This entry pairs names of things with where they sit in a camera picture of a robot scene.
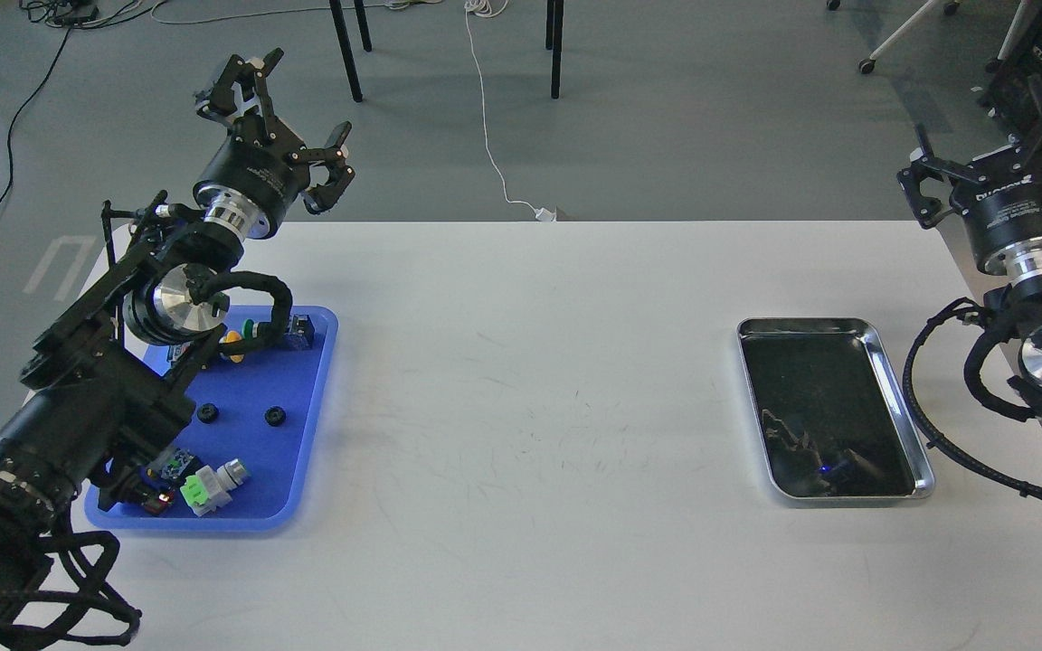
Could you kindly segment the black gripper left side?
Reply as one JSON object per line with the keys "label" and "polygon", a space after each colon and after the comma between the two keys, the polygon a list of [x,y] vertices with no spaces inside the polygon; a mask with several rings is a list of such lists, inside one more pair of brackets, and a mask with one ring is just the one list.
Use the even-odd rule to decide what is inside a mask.
{"label": "black gripper left side", "polygon": [[[306,148],[302,137],[279,129],[266,79],[282,57],[281,49],[251,59],[233,54],[194,94],[195,114],[228,131],[192,193],[204,210],[203,222],[240,241],[276,235],[299,193],[308,212],[329,212],[355,180],[345,146],[352,122],[336,125],[320,148]],[[324,183],[309,185],[313,166],[327,170]]]}

